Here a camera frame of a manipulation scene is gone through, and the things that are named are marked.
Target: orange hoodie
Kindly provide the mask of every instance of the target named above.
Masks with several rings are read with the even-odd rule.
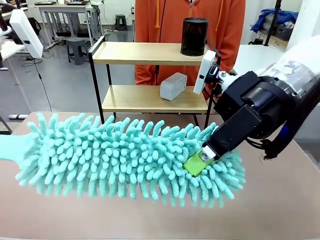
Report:
[[[184,18],[208,19],[206,38],[222,55],[220,68],[228,72],[236,62],[245,7],[246,0],[135,0],[136,41],[181,43]],[[156,83],[154,65],[136,65],[135,83],[160,85],[179,72],[188,76],[188,86],[194,86],[198,71],[198,66],[160,66]]]

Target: microfiber duster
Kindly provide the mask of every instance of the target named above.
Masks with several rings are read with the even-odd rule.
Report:
[[[218,128],[215,123],[203,131],[193,124],[162,129],[163,120],[145,125],[127,117],[113,123],[110,116],[99,126],[99,116],[93,123],[94,117],[84,119],[84,113],[58,122],[54,113],[47,126],[44,116],[37,116],[39,128],[27,124],[31,133],[0,136],[0,158],[15,161],[21,170],[15,176],[19,184],[36,187],[39,194],[76,191],[79,197],[88,192],[91,197],[135,199],[139,189],[144,198],[162,199],[163,204],[170,199],[172,206],[179,200],[183,207],[190,196],[194,206],[213,207],[217,200],[222,207],[224,198],[234,199],[232,191],[246,182],[235,150],[197,176],[184,168]]]

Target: gray stool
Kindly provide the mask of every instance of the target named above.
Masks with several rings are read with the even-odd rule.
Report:
[[[68,61],[74,60],[75,65],[80,65],[83,60],[89,58],[88,50],[85,41],[77,39],[68,39],[66,40],[66,50],[68,53]]]
[[[123,14],[115,15],[115,29],[117,29],[118,31],[128,30],[127,20],[125,15]]]

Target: white device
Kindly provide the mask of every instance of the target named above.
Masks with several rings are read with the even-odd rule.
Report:
[[[28,117],[28,115],[26,114],[10,114],[9,115],[9,119],[26,119]]]
[[[216,53],[214,51],[208,50],[203,56],[201,66],[198,72],[198,76],[196,78],[196,82],[194,85],[193,92],[195,94],[200,94],[205,87],[205,79],[206,76],[213,65],[216,58]]]
[[[160,85],[160,97],[172,101],[178,97],[187,86],[187,75],[176,72]]]
[[[44,46],[40,42],[22,9],[14,9],[12,11],[10,25],[31,56],[33,58],[42,58]]]

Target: wooden shelf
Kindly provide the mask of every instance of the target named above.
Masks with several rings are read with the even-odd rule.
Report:
[[[180,49],[180,43],[106,41],[101,44],[92,58],[97,64],[201,65],[203,56],[185,56],[180,53]]]
[[[193,92],[187,86],[173,101],[160,97],[160,86],[112,85],[104,98],[104,112],[117,113],[189,113],[205,114],[208,105],[203,94]]]

